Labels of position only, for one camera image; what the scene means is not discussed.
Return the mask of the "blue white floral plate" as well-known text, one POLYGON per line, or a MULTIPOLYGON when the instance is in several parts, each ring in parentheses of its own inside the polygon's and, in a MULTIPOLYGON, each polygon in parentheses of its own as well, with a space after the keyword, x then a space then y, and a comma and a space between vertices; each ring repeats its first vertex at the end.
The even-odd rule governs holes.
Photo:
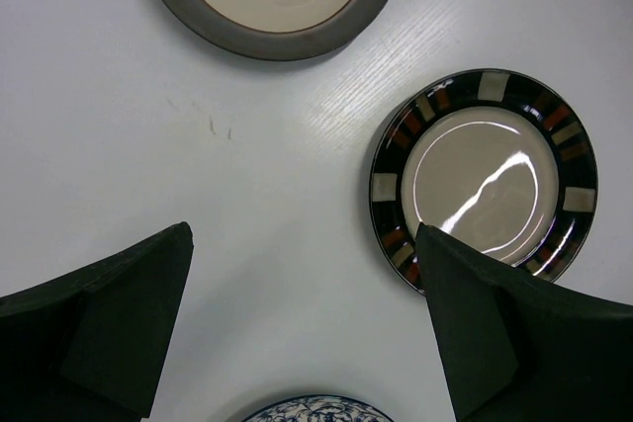
POLYGON ((314 394, 274 402, 244 422, 392 422, 376 407, 342 395, 314 394))

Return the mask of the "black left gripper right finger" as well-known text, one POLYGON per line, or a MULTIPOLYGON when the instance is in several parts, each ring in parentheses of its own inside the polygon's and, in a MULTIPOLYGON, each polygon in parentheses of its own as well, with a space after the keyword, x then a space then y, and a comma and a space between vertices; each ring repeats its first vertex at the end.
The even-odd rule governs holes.
POLYGON ((543 281, 434 226, 419 226, 415 247, 457 420, 631 420, 631 306, 543 281))

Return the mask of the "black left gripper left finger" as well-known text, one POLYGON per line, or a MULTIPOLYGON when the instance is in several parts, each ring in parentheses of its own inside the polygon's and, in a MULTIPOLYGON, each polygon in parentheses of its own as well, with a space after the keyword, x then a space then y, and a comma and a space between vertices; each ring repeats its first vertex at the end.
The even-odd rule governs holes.
POLYGON ((188 279, 186 222, 1 298, 4 421, 149 417, 188 279))

